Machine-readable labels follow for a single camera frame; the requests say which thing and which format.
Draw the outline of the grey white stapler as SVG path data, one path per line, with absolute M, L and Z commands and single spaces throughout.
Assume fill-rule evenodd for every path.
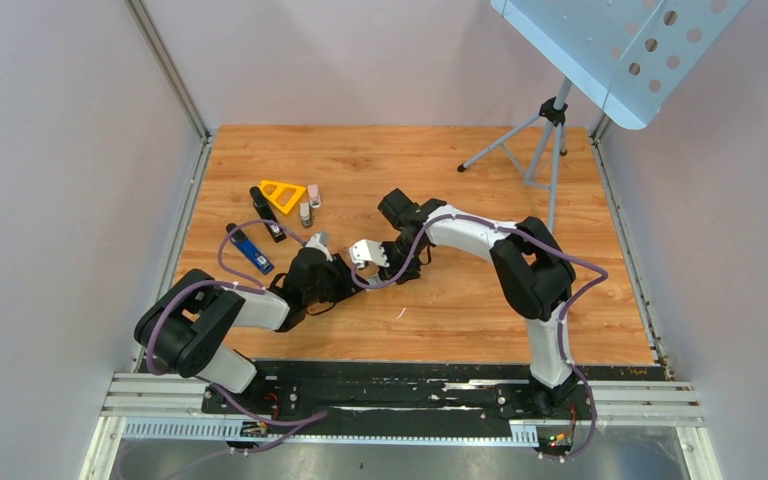
M 313 226 L 313 208 L 309 202 L 302 202 L 299 205 L 299 216 L 304 228 L 308 229 Z

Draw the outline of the pink stapler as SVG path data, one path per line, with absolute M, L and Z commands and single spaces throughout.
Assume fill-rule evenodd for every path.
M 322 195 L 321 195 L 320 187 L 317 184 L 308 185 L 307 194 L 308 194 L 310 206 L 313 209 L 320 208 L 322 204 Z

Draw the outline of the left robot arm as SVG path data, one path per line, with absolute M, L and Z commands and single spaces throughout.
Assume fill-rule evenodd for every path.
M 310 307 L 330 310 L 362 290 L 339 255 L 312 247 L 301 248 L 289 271 L 260 293 L 192 269 L 142 315 L 134 339 L 153 373 L 217 384 L 239 411 L 253 413 L 264 405 L 267 389 L 255 379 L 257 366 L 223 345 L 231 328 L 287 332 L 310 315 Z

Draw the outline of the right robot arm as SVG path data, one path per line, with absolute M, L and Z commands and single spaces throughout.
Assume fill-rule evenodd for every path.
M 571 299 L 576 278 L 571 263 L 554 252 L 557 242 L 536 217 L 519 223 L 497 222 L 463 212 L 439 199 L 411 201 L 399 189 L 388 193 L 378 211 L 399 232 L 394 241 L 374 248 L 382 254 L 378 276 L 403 284 L 421 276 L 423 251 L 450 247 L 488 261 L 503 296 L 526 321 L 532 351 L 530 375 L 536 385 L 531 403 L 544 417 L 556 417 L 571 403 L 572 367 L 562 356 L 560 310 Z

